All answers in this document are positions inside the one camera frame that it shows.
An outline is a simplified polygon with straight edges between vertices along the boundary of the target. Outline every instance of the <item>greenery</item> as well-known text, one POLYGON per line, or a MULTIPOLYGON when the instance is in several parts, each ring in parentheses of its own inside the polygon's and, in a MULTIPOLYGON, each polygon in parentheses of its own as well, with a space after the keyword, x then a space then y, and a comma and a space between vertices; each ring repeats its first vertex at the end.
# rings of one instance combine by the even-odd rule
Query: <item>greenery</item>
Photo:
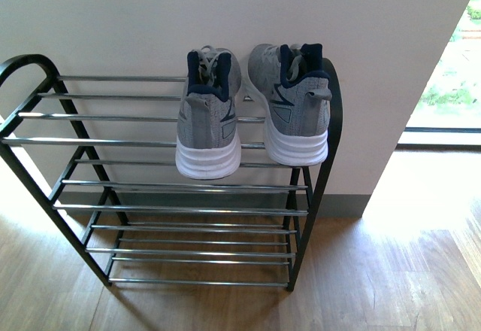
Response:
POLYGON ((461 87, 453 89, 451 92, 442 94, 442 89, 438 85, 433 85, 427 92, 424 92, 420 101, 427 105, 458 105, 472 104, 475 99, 471 95, 466 82, 461 83, 461 87))
POLYGON ((472 20, 481 20, 481 9, 468 5, 466 10, 472 20))
POLYGON ((454 30, 454 32, 451 35, 451 38, 449 39, 449 42, 458 41, 461 38, 462 38, 461 28, 459 26, 456 26, 456 29, 454 30))

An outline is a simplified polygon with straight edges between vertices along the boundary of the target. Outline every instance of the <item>shoe logo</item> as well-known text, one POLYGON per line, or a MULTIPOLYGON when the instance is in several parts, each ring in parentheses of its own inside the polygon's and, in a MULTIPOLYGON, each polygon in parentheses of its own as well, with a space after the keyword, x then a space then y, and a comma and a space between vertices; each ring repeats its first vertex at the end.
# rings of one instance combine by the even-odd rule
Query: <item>shoe logo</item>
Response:
POLYGON ((271 99, 271 103, 273 104, 278 104, 278 105, 288 105, 290 107, 293 107, 294 104, 292 104, 289 100, 283 97, 283 95, 279 91, 280 84, 274 84, 274 89, 276 90, 277 95, 281 100, 273 100, 271 99))
POLYGON ((220 121, 221 122, 226 122, 227 120, 234 119, 235 118, 235 110, 232 109, 232 98, 228 99, 231 103, 229 104, 227 114, 225 117, 223 117, 220 121))
POLYGON ((227 139, 235 131, 235 122, 224 124, 222 126, 222 139, 227 139))
POLYGON ((272 110, 274 113, 284 122, 286 123, 291 123, 291 110, 289 108, 283 108, 283 107, 276 107, 273 106, 272 110))

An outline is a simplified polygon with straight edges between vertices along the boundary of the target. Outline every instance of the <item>chrome rod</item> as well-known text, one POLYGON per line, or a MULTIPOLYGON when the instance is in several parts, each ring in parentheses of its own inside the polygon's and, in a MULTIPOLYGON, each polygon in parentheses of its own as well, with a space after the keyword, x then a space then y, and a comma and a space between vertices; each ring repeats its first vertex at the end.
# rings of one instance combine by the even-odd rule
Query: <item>chrome rod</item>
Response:
POLYGON ((107 94, 60 94, 60 93, 47 93, 38 94, 38 96, 45 99, 60 99, 60 100, 135 100, 135 101, 161 101, 171 102, 179 101, 180 96, 121 96, 121 95, 107 95, 107 94))
POLYGON ((254 123, 259 124, 263 123, 265 120, 264 117, 237 117, 238 123, 254 123))
POLYGON ((207 286, 254 286, 254 287, 287 287, 287 283, 278 282, 221 282, 221 281, 183 281, 183 280, 157 280, 145 278, 109 278, 113 283, 130 284, 202 284, 207 286))
POLYGON ((178 256, 212 256, 212 257, 259 257, 259 258, 295 258, 295 254, 277 252, 213 252, 213 251, 173 251, 173 250, 133 250, 127 248, 87 247, 90 254, 158 254, 178 256))
POLYGON ((175 190, 191 191, 191 192, 225 192, 234 190, 245 190, 250 192, 261 191, 282 191, 306 190, 307 186, 273 186, 261 184, 162 184, 162 183, 129 183, 129 182, 107 182, 107 181, 76 181, 65 179, 62 181, 65 185, 70 186, 87 186, 87 187, 112 187, 116 189, 128 188, 132 190, 142 190, 145 188, 155 188, 159 190, 175 190))
POLYGON ((157 205, 53 205, 53 209, 84 212, 128 212, 128 213, 156 213, 156 214, 214 214, 214 215, 253 215, 253 216, 307 216, 305 210, 284 208, 191 208, 191 207, 162 207, 157 205))
POLYGON ((262 262, 262 261, 227 261, 227 260, 176 260, 169 258, 134 258, 112 257, 120 262, 167 262, 167 263, 215 263, 220 265, 257 265, 257 266, 287 266, 289 262, 262 262))
POLYGON ((184 239, 146 239, 146 238, 119 238, 127 243, 167 243, 167 244, 215 244, 221 246, 286 246, 287 242, 241 242, 241 241, 187 241, 184 239))
POLYGON ((42 120, 102 120, 102 121, 126 121, 126 122, 177 122, 176 117, 144 117, 129 115, 80 115, 80 114, 42 114, 42 113, 19 113, 23 119, 42 120))
POLYGON ((92 228, 107 231, 145 231, 145 232, 187 232, 187 233, 258 233, 266 235, 294 234, 290 229, 220 229, 220 228, 193 228, 193 227, 156 227, 156 226, 104 226, 93 225, 92 228))
MULTIPOLYGON (((113 139, 82 139, 82 138, 2 138, 3 144, 12 146, 22 144, 42 144, 42 145, 84 145, 84 146, 106 146, 106 147, 176 147, 174 141, 119 141, 113 139)), ((242 144, 243 149, 265 149, 264 143, 242 144)))
POLYGON ((202 227, 265 227, 282 228, 282 224, 238 224, 238 223, 184 223, 184 222, 129 222, 131 226, 202 226, 202 227))
POLYGON ((105 77, 101 75, 59 75, 61 81, 154 81, 168 83, 183 83, 186 77, 105 77))
MULTIPOLYGON (((140 161, 140 160, 108 160, 108 159, 79 159, 76 160, 80 164, 89 165, 109 165, 109 166, 175 166, 174 161, 140 161)), ((262 162, 240 162, 240 167, 243 168, 283 168, 290 169, 290 165, 283 165, 279 163, 262 163, 262 162)))

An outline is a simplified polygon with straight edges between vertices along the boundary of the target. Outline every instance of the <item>sneaker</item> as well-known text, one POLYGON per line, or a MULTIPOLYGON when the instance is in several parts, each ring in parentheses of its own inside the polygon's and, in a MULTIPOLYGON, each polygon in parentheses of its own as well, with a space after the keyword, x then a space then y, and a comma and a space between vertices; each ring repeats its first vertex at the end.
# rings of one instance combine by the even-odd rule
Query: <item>sneaker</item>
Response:
POLYGON ((269 157, 287 166, 312 166, 328 155, 331 91, 322 70, 322 45, 260 44, 249 57, 246 91, 266 110, 269 157))
POLYGON ((241 162, 234 103, 241 87, 241 68, 230 51, 210 46, 191 51, 187 65, 175 163, 189 178, 223 178, 241 162))

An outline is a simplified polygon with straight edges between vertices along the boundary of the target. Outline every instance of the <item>curved rack end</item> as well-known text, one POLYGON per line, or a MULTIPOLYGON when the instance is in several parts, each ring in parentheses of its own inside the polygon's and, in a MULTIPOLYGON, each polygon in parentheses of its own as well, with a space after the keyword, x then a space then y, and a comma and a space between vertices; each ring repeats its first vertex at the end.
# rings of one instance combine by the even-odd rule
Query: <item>curved rack end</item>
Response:
POLYGON ((47 77, 56 79, 59 76, 59 71, 53 62, 45 55, 41 54, 25 54, 15 56, 2 64, 0 64, 0 87, 15 71, 26 66, 36 64, 45 71, 47 77))

